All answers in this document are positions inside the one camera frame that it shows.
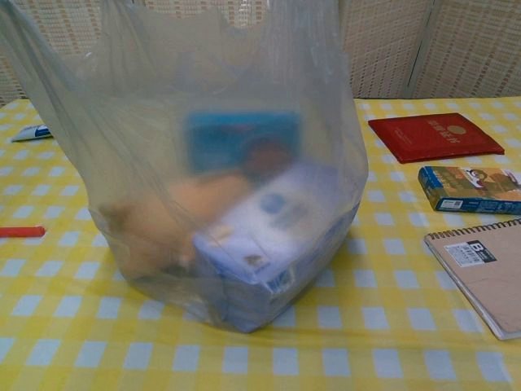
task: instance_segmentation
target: spiral notebook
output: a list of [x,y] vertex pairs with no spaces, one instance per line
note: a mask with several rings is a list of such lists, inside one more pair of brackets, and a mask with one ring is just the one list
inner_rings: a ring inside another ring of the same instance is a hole
[[500,340],[521,337],[521,219],[429,234],[425,241]]

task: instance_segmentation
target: white label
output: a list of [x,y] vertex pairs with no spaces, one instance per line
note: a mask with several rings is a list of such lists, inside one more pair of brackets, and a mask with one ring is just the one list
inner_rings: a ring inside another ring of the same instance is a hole
[[441,208],[445,209],[460,209],[463,206],[463,201],[461,200],[444,200],[441,203]]
[[477,266],[485,263],[468,243],[451,244],[444,247],[460,267]]

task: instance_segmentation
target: notebook spiral binding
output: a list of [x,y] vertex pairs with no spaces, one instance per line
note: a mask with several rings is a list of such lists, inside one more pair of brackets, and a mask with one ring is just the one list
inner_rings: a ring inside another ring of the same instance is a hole
[[477,232],[498,230],[500,228],[507,228],[508,226],[521,226],[521,218],[510,220],[508,222],[495,222],[494,224],[488,224],[486,226],[473,226],[471,228],[462,228],[461,230],[435,232],[433,234],[429,234],[429,236],[431,239],[451,238],[466,234],[475,234]]

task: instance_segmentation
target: table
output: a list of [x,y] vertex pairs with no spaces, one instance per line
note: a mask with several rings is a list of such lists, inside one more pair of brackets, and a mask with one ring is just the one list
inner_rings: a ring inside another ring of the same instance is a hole
[[521,171],[521,97],[357,100],[370,159],[360,212],[327,270],[264,330],[195,322],[132,289],[53,139],[10,143],[31,103],[0,110],[0,223],[44,223],[0,241],[0,389],[521,389],[521,341],[497,341],[422,243],[429,231],[507,220],[437,213],[375,137],[372,118],[460,112],[505,156],[444,165]]

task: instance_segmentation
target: notebook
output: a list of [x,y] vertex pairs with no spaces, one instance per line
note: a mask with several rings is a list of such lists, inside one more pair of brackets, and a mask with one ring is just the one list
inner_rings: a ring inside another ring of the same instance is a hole
[[521,337],[521,219],[425,241],[499,340]]
[[505,153],[492,137],[456,112],[371,120],[369,125],[401,163]]

